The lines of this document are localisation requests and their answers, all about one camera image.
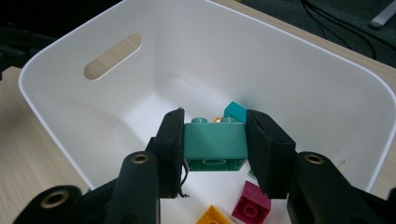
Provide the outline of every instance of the white plastic bin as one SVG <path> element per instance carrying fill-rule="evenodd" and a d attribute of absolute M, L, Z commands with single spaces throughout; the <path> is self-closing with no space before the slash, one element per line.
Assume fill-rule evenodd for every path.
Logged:
<path fill-rule="evenodd" d="M 84 69 L 125 36 L 140 47 L 102 77 Z M 395 132 L 395 96 L 375 74 L 261 21 L 206 0 L 126 0 L 38 53 L 21 91 L 91 188 L 144 150 L 163 115 L 214 119 L 231 102 L 269 114 L 298 151 L 327 156 L 370 190 Z M 248 176 L 190 173 L 189 199 L 162 200 L 163 223 L 194 223 L 214 204 L 229 219 Z M 266 223 L 288 222 L 274 201 Z"/>

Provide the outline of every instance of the light wood surface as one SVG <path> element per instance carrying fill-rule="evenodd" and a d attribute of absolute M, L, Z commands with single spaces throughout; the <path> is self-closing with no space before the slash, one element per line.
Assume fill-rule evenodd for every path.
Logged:
<path fill-rule="evenodd" d="M 226 7 L 272 24 L 302 39 L 337 53 L 378 74 L 396 91 L 396 69 L 349 49 L 243 6 L 235 1 L 215 0 Z M 88 187 L 46 133 L 23 99 L 18 78 L 21 69 L 9 68 L 0 81 L 0 223 L 12 223 L 21 210 L 40 192 L 58 185 Z M 381 169 L 372 193 L 387 198 L 396 187 L 396 141 Z"/>

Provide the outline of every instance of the toy block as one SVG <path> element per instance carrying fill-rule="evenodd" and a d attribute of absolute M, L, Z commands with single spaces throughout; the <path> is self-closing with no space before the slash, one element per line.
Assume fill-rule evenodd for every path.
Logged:
<path fill-rule="evenodd" d="M 195 118 L 185 124 L 184 159 L 190 171 L 238 171 L 248 158 L 245 124 Z"/>
<path fill-rule="evenodd" d="M 231 224 L 231 221 L 228 220 L 215 205 L 211 204 L 196 224 Z"/>
<path fill-rule="evenodd" d="M 259 186 L 246 181 L 232 216 L 246 224 L 262 224 L 270 211 L 271 200 Z"/>
<path fill-rule="evenodd" d="M 236 102 L 232 101 L 224 109 L 224 117 L 234 117 L 242 123 L 247 122 L 247 110 Z"/>

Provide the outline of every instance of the oval handle cutout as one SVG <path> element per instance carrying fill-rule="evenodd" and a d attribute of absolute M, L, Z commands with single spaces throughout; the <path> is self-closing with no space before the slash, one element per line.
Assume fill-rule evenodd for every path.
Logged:
<path fill-rule="evenodd" d="M 84 68 L 84 77 L 88 80 L 98 79 L 126 57 L 137 51 L 141 43 L 142 38 L 139 34 L 127 35 L 99 57 L 88 63 Z"/>

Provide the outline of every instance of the teal building block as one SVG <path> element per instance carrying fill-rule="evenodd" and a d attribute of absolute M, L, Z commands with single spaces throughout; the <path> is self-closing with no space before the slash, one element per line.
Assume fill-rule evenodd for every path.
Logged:
<path fill-rule="evenodd" d="M 224 117 L 234 117 L 240 122 L 247 122 L 247 110 L 236 102 L 232 101 L 224 109 Z"/>
<path fill-rule="evenodd" d="M 248 158 L 245 124 L 235 118 L 185 123 L 184 158 L 190 171 L 238 171 Z"/>

